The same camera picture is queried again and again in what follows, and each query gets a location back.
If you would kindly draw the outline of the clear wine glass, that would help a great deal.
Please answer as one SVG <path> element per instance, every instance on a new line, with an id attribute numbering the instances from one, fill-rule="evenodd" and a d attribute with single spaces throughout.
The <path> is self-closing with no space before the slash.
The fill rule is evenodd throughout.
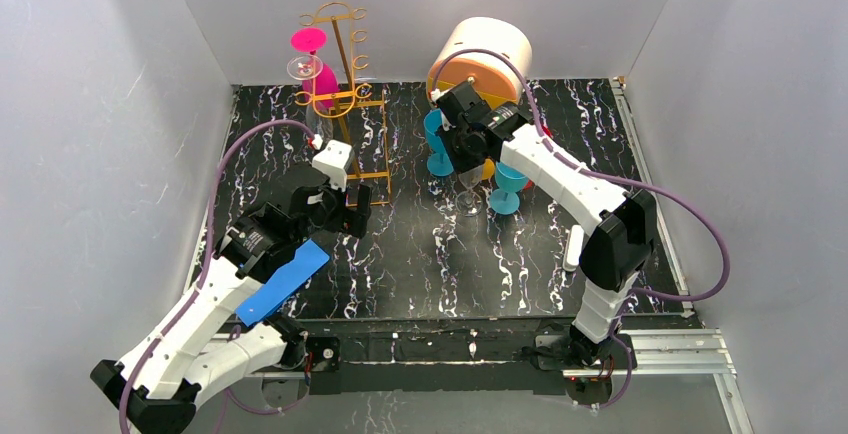
<path id="1" fill-rule="evenodd" d="M 468 171 L 459 173 L 457 176 L 463 189 L 457 195 L 456 207 L 465 217 L 476 216 L 481 210 L 482 199 L 475 191 L 475 188 L 482 181 L 483 170 L 484 166 L 479 165 Z"/>
<path id="2" fill-rule="evenodd" d="M 307 93 L 300 99 L 306 102 L 305 124 L 324 139 L 334 137 L 333 121 L 327 118 L 329 108 L 333 106 L 332 101 L 312 102 L 310 93 L 316 95 L 331 94 L 338 91 L 338 82 L 334 71 L 327 67 L 313 51 L 309 54 L 300 55 L 289 61 L 287 65 L 289 75 L 301 82 L 301 88 Z"/>

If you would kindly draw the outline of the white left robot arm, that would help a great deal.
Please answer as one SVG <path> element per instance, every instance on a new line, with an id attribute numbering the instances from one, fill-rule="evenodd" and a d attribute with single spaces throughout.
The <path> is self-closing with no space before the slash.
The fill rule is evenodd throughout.
<path id="1" fill-rule="evenodd" d="M 253 206 L 227 228 L 205 272 L 160 324 L 120 359 L 93 368 L 90 378 L 117 408 L 121 432 L 181 433 L 209 398 L 247 375 L 305 363 L 307 333 L 279 314 L 277 302 L 235 339 L 204 348 L 315 232 L 365 235 L 372 192 L 360 184 L 356 193 L 348 205 L 346 191 L 310 182 Z"/>

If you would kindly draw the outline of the yellow plastic wine glass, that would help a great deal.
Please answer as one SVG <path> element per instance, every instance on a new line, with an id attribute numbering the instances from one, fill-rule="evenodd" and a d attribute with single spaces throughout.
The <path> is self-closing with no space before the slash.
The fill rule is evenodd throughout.
<path id="1" fill-rule="evenodd" d="M 491 179 L 493 177 L 494 173 L 495 173 L 495 170 L 496 170 L 495 162 L 491 159 L 486 159 L 484 161 L 484 164 L 483 164 L 483 167 L 482 167 L 481 179 L 482 180 Z"/>

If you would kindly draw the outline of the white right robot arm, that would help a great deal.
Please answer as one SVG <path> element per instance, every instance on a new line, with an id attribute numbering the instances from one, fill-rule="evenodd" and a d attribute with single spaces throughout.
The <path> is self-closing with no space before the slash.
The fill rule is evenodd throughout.
<path id="1" fill-rule="evenodd" d="M 447 91 L 435 89 L 431 99 L 442 112 L 437 135 L 456 172 L 477 168 L 487 159 L 500 162 L 541 188 L 587 234 L 578 262 L 586 282 L 568 349 L 598 355 L 611 341 L 638 271 L 653 255 L 656 200 L 644 189 L 628 192 L 589 176 L 530 113 L 511 101 L 491 107 L 469 82 Z"/>

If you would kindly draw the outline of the teal wine glass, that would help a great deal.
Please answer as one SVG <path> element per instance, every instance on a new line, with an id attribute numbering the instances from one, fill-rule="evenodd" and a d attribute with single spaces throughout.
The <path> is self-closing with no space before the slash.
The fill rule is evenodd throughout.
<path id="1" fill-rule="evenodd" d="M 496 188 L 489 196 L 490 207 L 499 215 L 514 214 L 520 207 L 518 193 L 525 188 L 528 178 L 516 169 L 497 162 L 494 180 Z"/>
<path id="2" fill-rule="evenodd" d="M 430 111 L 423 121 L 426 141 L 431 149 L 431 154 L 427 159 L 427 169 L 432 175 L 437 177 L 447 177 L 454 172 L 443 141 L 437 135 L 438 131 L 442 128 L 442 121 L 442 111 L 440 109 Z"/>

